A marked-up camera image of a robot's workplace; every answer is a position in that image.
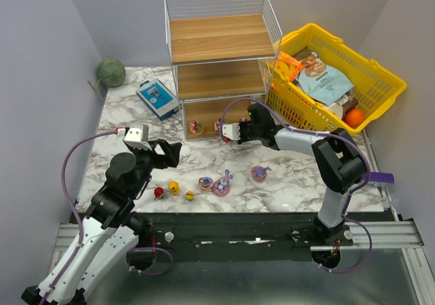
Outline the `pink bear cake car toy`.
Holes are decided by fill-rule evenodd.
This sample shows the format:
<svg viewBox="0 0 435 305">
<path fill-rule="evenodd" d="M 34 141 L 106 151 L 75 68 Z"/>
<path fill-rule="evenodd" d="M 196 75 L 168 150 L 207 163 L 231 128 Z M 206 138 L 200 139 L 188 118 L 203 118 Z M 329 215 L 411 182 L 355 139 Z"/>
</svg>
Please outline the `pink bear cake car toy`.
<svg viewBox="0 0 435 305">
<path fill-rule="evenodd" d="M 214 131 L 215 131 L 215 133 L 217 134 L 217 135 L 221 135 L 221 125 L 222 125 L 222 119 L 221 118 L 219 118 L 218 120 L 216 120 L 215 122 L 214 122 L 214 125 L 213 125 L 213 127 L 214 127 Z"/>
</svg>

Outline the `purple bunny orange ring toy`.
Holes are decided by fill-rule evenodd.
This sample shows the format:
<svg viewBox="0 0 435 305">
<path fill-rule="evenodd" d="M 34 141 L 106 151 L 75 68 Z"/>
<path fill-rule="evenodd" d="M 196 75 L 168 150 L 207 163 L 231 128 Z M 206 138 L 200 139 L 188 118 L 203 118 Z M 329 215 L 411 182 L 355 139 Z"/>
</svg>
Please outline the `purple bunny orange ring toy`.
<svg viewBox="0 0 435 305">
<path fill-rule="evenodd" d="M 198 186 L 202 190 L 210 190 L 213 185 L 213 179 L 211 177 L 201 177 L 198 180 Z"/>
</svg>

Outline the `purple bunny pink donut toy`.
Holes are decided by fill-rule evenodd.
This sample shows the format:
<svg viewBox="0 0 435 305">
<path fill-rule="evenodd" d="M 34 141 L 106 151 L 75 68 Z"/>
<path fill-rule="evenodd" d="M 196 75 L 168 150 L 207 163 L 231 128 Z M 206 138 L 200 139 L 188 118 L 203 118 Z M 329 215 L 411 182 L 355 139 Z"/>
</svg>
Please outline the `purple bunny pink donut toy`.
<svg viewBox="0 0 435 305">
<path fill-rule="evenodd" d="M 230 191 L 230 181 L 233 179 L 233 175 L 228 169 L 225 170 L 224 176 L 213 182 L 211 186 L 212 192 L 216 196 L 226 196 Z"/>
</svg>

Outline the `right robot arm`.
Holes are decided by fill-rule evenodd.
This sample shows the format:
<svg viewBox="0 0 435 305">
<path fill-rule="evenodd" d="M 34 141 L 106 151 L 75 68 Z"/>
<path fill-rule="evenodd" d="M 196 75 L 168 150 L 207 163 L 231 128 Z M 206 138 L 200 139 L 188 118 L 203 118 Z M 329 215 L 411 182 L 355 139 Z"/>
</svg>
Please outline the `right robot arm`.
<svg viewBox="0 0 435 305">
<path fill-rule="evenodd" d="M 370 165 L 349 133 L 342 128 L 314 132 L 276 124 L 272 113 L 260 103 L 250 105 L 247 112 L 250 119 L 239 124 L 237 143 L 260 141 L 277 151 L 313 156 L 326 186 L 317 220 L 329 230 L 341 226 L 351 195 L 370 176 Z"/>
</svg>

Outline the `purple unicorn pink donut toy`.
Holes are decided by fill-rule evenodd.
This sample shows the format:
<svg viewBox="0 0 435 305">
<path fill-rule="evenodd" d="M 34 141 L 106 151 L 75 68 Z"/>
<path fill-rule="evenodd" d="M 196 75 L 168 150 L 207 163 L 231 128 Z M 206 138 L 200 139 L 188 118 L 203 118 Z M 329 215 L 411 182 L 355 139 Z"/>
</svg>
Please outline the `purple unicorn pink donut toy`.
<svg viewBox="0 0 435 305">
<path fill-rule="evenodd" d="M 269 171 L 271 171 L 269 166 L 254 166 L 251 168 L 251 177 L 254 181 L 263 182 L 266 179 Z"/>
</svg>

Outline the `pink bear strawberry tart toy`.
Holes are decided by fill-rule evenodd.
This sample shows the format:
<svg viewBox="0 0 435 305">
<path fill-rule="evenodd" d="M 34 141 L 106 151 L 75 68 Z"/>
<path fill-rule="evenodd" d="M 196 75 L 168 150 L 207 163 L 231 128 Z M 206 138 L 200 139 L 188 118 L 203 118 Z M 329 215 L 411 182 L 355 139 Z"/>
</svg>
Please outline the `pink bear strawberry tart toy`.
<svg viewBox="0 0 435 305">
<path fill-rule="evenodd" d="M 203 127 L 203 125 L 198 121 L 198 120 L 192 120 L 189 123 L 189 128 L 190 128 L 190 132 L 194 135 L 194 136 L 200 136 L 204 133 L 205 129 Z"/>
</svg>

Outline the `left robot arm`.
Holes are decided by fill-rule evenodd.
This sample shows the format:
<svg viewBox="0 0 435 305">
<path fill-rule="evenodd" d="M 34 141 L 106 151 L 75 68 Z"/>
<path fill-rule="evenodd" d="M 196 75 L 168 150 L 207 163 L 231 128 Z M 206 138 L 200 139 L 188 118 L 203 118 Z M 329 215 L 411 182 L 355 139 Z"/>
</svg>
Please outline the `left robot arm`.
<svg viewBox="0 0 435 305">
<path fill-rule="evenodd" d="M 36 286 L 27 287 L 22 300 L 27 304 L 72 304 L 85 299 L 126 252 L 150 234 L 152 223 L 135 212 L 154 169 L 175 168 L 181 143 L 163 139 L 150 142 L 150 149 L 116 154 L 106 170 L 106 181 L 92 197 L 79 232 L 65 254 Z"/>
</svg>

